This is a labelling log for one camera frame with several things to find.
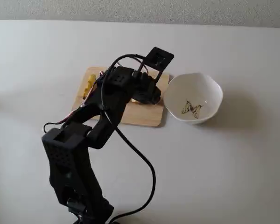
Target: bowl rim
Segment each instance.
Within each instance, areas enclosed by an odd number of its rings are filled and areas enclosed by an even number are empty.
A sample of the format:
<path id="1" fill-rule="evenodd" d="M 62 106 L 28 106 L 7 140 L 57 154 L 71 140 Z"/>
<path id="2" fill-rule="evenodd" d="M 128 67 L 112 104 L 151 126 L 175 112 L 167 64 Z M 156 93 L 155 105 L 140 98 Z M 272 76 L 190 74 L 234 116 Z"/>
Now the bowl rim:
<path id="1" fill-rule="evenodd" d="M 221 94 L 220 103 L 218 104 L 217 109 L 216 109 L 211 115 L 209 115 L 209 116 L 207 116 L 207 117 L 205 117 L 205 118 L 202 118 L 202 119 L 185 120 L 185 119 L 181 119 L 181 118 L 175 116 L 174 113 L 173 113 L 170 109 L 168 109 L 168 107 L 167 107 L 167 105 L 166 105 L 166 100 L 165 100 L 165 98 L 166 98 L 166 92 L 168 92 L 167 90 L 169 89 L 170 84 L 172 85 L 172 82 L 173 82 L 176 78 L 178 78 L 178 77 L 181 78 L 181 77 L 183 77 L 183 76 L 188 76 L 188 75 L 193 75 L 193 74 L 198 74 L 198 75 L 201 75 L 201 76 L 205 76 L 205 77 L 207 77 L 207 78 L 210 78 L 213 82 L 215 82 L 215 84 L 217 85 L 217 87 L 219 88 L 219 90 L 220 90 L 220 92 L 221 92 L 222 94 Z M 208 119 L 212 118 L 212 117 L 218 112 L 218 110 L 219 110 L 219 108 L 220 108 L 220 105 L 221 105 L 221 103 L 222 103 L 222 101 L 223 101 L 223 97 L 224 97 L 224 92 L 223 92 L 221 86 L 220 86 L 211 76 L 206 75 L 206 74 L 203 74 L 203 73 L 200 73 L 200 72 L 192 72 L 192 73 L 189 73 L 189 74 L 181 74 L 181 75 L 175 76 L 173 79 L 171 79 L 171 80 L 169 81 L 169 84 L 168 84 L 168 86 L 167 86 L 167 89 L 166 89 L 165 92 L 164 92 L 163 102 L 164 102 L 164 106 L 166 107 L 166 109 L 167 109 L 167 110 L 172 114 L 172 116 L 175 117 L 176 119 L 178 119 L 178 120 L 180 120 L 180 121 L 185 121 L 185 122 L 199 122 L 199 121 L 204 121 L 204 120 L 208 120 Z"/>

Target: wire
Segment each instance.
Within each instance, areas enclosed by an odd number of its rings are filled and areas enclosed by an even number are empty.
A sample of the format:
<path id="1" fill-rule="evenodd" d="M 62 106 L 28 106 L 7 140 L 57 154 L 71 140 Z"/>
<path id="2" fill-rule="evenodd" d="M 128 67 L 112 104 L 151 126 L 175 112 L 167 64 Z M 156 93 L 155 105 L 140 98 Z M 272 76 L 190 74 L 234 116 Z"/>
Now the wire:
<path id="1" fill-rule="evenodd" d="M 115 131 L 117 132 L 117 134 L 122 138 L 123 141 L 125 141 L 125 143 L 138 155 L 141 157 L 141 159 L 149 166 L 152 176 L 153 176 L 153 185 L 152 185 L 152 189 L 149 195 L 149 198 L 147 199 L 147 201 L 138 209 L 132 210 L 130 212 L 126 212 L 126 213 L 122 213 L 120 215 L 117 215 L 115 217 L 113 217 L 109 224 L 113 224 L 115 220 L 125 217 L 125 216 L 130 216 L 132 214 L 135 214 L 139 211 L 142 211 L 143 209 L 145 209 L 148 204 L 151 202 L 151 200 L 154 197 L 154 192 L 155 192 L 155 186 L 156 186 L 156 175 L 155 175 L 155 170 L 153 165 L 151 164 L 151 162 L 127 139 L 127 137 L 111 122 L 107 111 L 105 111 L 105 115 L 108 118 L 108 120 L 110 121 L 110 123 L 112 124 L 113 128 L 115 129 Z"/>
<path id="2" fill-rule="evenodd" d="M 134 59 L 134 60 L 136 60 L 137 62 L 139 62 L 139 63 L 141 64 L 141 61 L 140 61 L 138 58 L 136 58 L 136 57 L 131 57 L 131 59 Z M 147 67 L 146 67 L 145 65 L 144 65 L 143 67 L 144 67 L 146 73 L 149 75 L 149 72 L 148 72 Z"/>
<path id="3" fill-rule="evenodd" d="M 116 127 L 116 125 L 114 125 L 108 115 L 108 112 L 105 110 L 105 104 L 104 104 L 104 86 L 105 86 L 105 82 L 108 78 L 108 76 L 110 75 L 113 67 L 116 65 L 116 63 L 118 63 L 119 60 L 125 58 L 125 57 L 129 57 L 129 58 L 140 58 L 140 59 L 144 59 L 143 56 L 139 56 L 139 55 L 123 55 L 119 58 L 117 58 L 113 63 L 112 65 L 109 67 L 109 69 L 106 71 L 105 73 L 105 77 L 104 77 L 104 80 L 103 80 L 103 83 L 102 83 L 102 87 L 101 87 L 101 101 L 102 101 L 102 106 L 103 106 L 103 109 L 105 111 L 105 115 L 106 117 L 108 118 L 109 122 L 111 123 L 111 125 L 113 126 L 114 130 L 117 132 L 117 134 L 122 138 L 122 140 L 149 166 L 150 170 L 151 170 L 151 173 L 152 173 L 152 178 L 153 178 L 153 184 L 152 184 L 152 189 L 151 189 L 151 192 L 150 192 L 150 195 L 149 195 L 149 198 L 147 199 L 147 201 L 138 209 L 135 209 L 135 210 L 132 210 L 130 212 L 126 212 L 126 213 L 122 213 L 120 215 L 117 215 L 115 217 L 113 217 L 109 224 L 113 224 L 115 220 L 119 219 L 119 218 L 122 218 L 122 217 L 125 217 L 125 216 L 129 216 L 129 215 L 132 215 L 132 214 L 135 214 L 143 209 L 145 209 L 148 204 L 151 202 L 151 200 L 153 199 L 154 197 L 154 192 L 155 192 L 155 186 L 156 186 L 156 175 L 155 175 L 155 170 L 154 170 L 154 167 L 153 165 L 151 164 L 151 162 L 127 139 L 127 137 Z M 141 71 L 141 69 L 143 68 L 144 66 L 144 61 L 140 61 L 139 62 L 141 63 L 140 67 L 138 68 L 138 71 Z"/>
<path id="4" fill-rule="evenodd" d="M 93 83 L 92 88 L 90 89 L 89 93 L 87 94 L 85 100 L 81 103 L 81 105 L 80 105 L 79 107 L 84 107 L 84 106 L 85 106 L 85 102 L 86 102 L 86 100 L 88 99 L 88 97 L 91 95 L 91 93 L 93 92 L 94 86 L 96 85 L 97 81 L 98 81 L 98 80 L 95 80 L 95 82 Z M 43 132 L 47 133 L 47 131 L 46 131 L 46 126 L 47 126 L 47 125 L 60 125 L 60 124 L 64 123 L 65 121 L 67 121 L 68 118 L 69 118 L 69 117 L 73 114 L 73 112 L 75 112 L 77 109 L 71 111 L 64 119 L 62 119 L 62 120 L 60 120 L 60 121 L 58 121 L 58 122 L 47 122 L 46 124 L 44 124 L 44 126 L 42 127 Z"/>
<path id="5" fill-rule="evenodd" d="M 74 222 L 74 224 L 81 224 L 81 218 L 80 218 L 80 216 L 77 215 L 77 214 L 75 214 L 75 213 L 73 213 L 73 214 L 78 218 L 78 220 L 77 220 L 76 222 Z"/>

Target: yellow object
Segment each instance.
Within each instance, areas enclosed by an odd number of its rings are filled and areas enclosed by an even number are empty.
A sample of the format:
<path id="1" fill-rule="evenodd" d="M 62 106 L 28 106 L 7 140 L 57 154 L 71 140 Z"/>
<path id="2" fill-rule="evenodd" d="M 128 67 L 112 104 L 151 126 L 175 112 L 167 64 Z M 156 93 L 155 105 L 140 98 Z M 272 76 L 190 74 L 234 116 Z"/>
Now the yellow object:
<path id="1" fill-rule="evenodd" d="M 97 78 L 96 78 L 95 74 L 91 74 L 88 77 L 88 81 L 87 81 L 87 84 L 86 84 L 86 87 L 85 87 L 84 93 L 83 93 L 83 99 L 85 99 L 87 97 L 87 94 L 89 93 L 89 91 L 92 88 L 93 84 L 95 83 L 96 79 Z"/>

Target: black cable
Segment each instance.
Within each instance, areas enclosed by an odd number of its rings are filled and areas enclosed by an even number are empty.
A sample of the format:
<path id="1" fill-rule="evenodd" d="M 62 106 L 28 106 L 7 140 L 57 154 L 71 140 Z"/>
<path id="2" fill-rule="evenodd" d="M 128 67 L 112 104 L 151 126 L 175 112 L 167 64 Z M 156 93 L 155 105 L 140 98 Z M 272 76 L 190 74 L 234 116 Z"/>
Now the black cable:
<path id="1" fill-rule="evenodd" d="M 125 58 L 125 57 L 136 57 L 136 58 L 140 58 L 140 59 L 144 59 L 143 56 L 139 56 L 139 55 L 123 55 L 119 58 L 117 58 L 112 64 L 111 66 L 108 68 L 108 70 L 106 71 L 105 73 L 105 77 L 104 77 L 104 80 L 103 80 L 103 83 L 102 83 L 102 86 L 101 86 L 101 101 L 102 101 L 102 107 L 103 109 L 105 110 L 105 104 L 104 104 L 104 86 L 105 86 L 105 83 L 106 83 L 106 80 L 108 78 L 108 76 L 110 75 L 113 67 L 115 66 L 115 64 Z M 144 61 L 142 61 L 140 67 L 138 68 L 138 71 L 141 71 L 141 69 L 143 68 L 144 66 Z M 113 126 L 114 130 L 117 132 L 117 134 L 122 138 L 123 141 L 125 141 L 125 143 L 138 155 L 140 156 L 140 158 L 149 166 L 150 170 L 151 170 L 151 173 L 152 173 L 152 177 L 153 177 L 153 185 L 152 185 L 152 190 L 151 190 L 151 193 L 149 195 L 149 198 L 147 199 L 147 201 L 138 209 L 135 209 L 135 210 L 132 210 L 130 212 L 126 212 L 126 213 L 122 213 L 120 215 L 117 215 L 115 217 L 113 217 L 109 224 L 113 224 L 115 220 L 119 219 L 119 218 L 122 218 L 122 217 L 125 217 L 125 216 L 129 216 L 129 215 L 132 215 L 132 214 L 135 214 L 143 209 L 145 209 L 148 204 L 151 202 L 151 200 L 153 199 L 154 197 L 154 192 L 155 192 L 155 186 L 156 186 L 156 175 L 155 175 L 155 170 L 154 170 L 154 167 L 153 165 L 151 164 L 151 162 L 126 138 L 126 136 L 117 128 L 116 125 L 114 125 L 108 115 L 108 112 L 105 110 L 105 115 L 106 117 L 108 118 L 109 122 L 111 123 L 111 125 Z"/>
<path id="2" fill-rule="evenodd" d="M 147 201 L 138 209 L 135 209 L 133 211 L 130 211 L 130 212 L 126 212 L 126 213 L 122 213 L 120 215 L 117 215 L 115 217 L 113 217 L 109 224 L 113 224 L 115 220 L 119 219 L 119 218 L 122 218 L 122 217 L 125 217 L 125 216 L 130 216 L 132 214 L 135 214 L 139 211 L 142 211 L 143 209 L 145 209 L 148 204 L 151 202 L 151 200 L 153 199 L 154 197 L 154 192 L 155 192 L 155 186 L 156 186 L 156 175 L 155 175 L 155 170 L 154 170 L 154 167 L 153 165 L 151 164 L 151 162 L 126 138 L 126 136 L 115 126 L 113 125 L 115 131 L 118 133 L 118 135 L 122 138 L 123 141 L 125 141 L 125 143 L 138 155 L 141 157 L 141 159 L 149 166 L 150 170 L 151 170 L 151 173 L 152 173 L 152 176 L 153 176 L 153 185 L 152 185 L 152 189 L 151 189 L 151 192 L 150 192 L 150 195 L 149 195 L 149 198 L 147 199 Z"/>
<path id="3" fill-rule="evenodd" d="M 133 57 L 133 59 L 136 60 L 137 62 L 139 62 L 140 64 L 142 63 L 142 62 L 141 62 L 138 58 L 136 58 L 136 57 Z M 147 68 L 145 65 L 144 65 L 143 67 L 144 67 L 144 69 L 145 69 L 147 75 L 149 75 L 148 68 Z"/>
<path id="4" fill-rule="evenodd" d="M 42 127 L 42 130 L 43 130 L 43 132 L 45 132 L 45 133 L 47 133 L 47 131 L 46 131 L 46 126 L 47 125 L 60 125 L 60 124 L 62 124 L 64 121 L 62 120 L 62 122 L 56 122 L 56 123 L 54 123 L 54 122 L 47 122 L 46 124 L 44 124 L 44 126 Z"/>

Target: white wall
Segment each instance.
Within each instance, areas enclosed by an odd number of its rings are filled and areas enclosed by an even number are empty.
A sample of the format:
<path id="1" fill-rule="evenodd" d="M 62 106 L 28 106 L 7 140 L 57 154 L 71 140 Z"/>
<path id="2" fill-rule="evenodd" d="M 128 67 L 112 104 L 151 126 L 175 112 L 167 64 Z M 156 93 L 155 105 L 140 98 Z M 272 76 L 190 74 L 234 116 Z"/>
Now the white wall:
<path id="1" fill-rule="evenodd" d="M 280 0 L 0 0 L 0 19 L 280 27 Z"/>

